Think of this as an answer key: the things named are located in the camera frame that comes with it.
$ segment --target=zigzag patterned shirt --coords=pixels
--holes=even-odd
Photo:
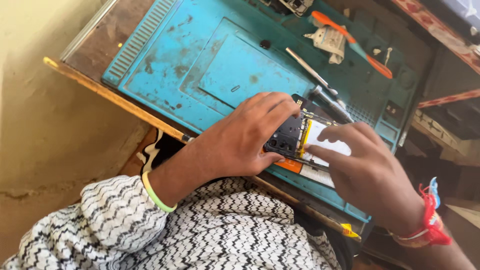
[[[37,222],[4,269],[333,269],[325,236],[243,178],[198,188],[167,214],[140,176],[90,184],[82,201]]]

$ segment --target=hand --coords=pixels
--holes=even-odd
[[[305,150],[330,164],[336,191],[344,200],[397,235],[420,229],[423,200],[398,160],[369,125],[331,126],[318,136],[319,141],[326,139],[345,142],[352,150],[351,156],[314,145],[307,145]]]
[[[230,115],[212,125],[186,148],[202,163],[210,179],[257,175],[285,158],[261,153],[263,145],[299,106],[286,93],[259,93],[242,102]]]
[[[292,115],[300,108],[288,94],[256,94],[149,173],[153,191],[172,207],[209,180],[259,174],[285,159],[262,147]]]

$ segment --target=disassembled smartphone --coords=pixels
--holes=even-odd
[[[298,95],[294,95],[293,98],[302,109],[300,116],[297,118],[289,117],[265,143],[264,150],[279,153],[289,159],[277,165],[335,187],[331,182],[330,175],[326,173],[328,172],[328,163],[310,153],[306,153],[303,150],[303,145],[318,145],[347,156],[351,154],[351,150],[344,142],[330,143],[328,140],[319,142],[317,137],[323,129],[338,124],[308,112],[308,110],[320,108],[310,101]]]

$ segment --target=cracked wall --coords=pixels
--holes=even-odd
[[[42,62],[105,0],[4,1],[0,9],[0,261],[41,217],[115,175],[148,125]]]

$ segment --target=blue repair mat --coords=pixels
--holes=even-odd
[[[366,51],[395,47],[374,33],[368,15],[362,12],[352,22],[320,0],[310,7],[313,10],[346,25]],[[374,127],[394,151],[417,75],[403,63],[397,48],[388,64],[394,74],[391,80],[348,46],[340,65],[328,64],[329,55],[303,37],[316,30],[308,15],[283,16],[257,0],[157,0],[102,79],[201,133],[258,92],[307,97],[318,82],[285,52],[290,47],[338,90],[352,117]],[[271,47],[260,47],[262,40],[270,41]],[[334,189],[277,166],[268,170],[362,221],[369,220]]]

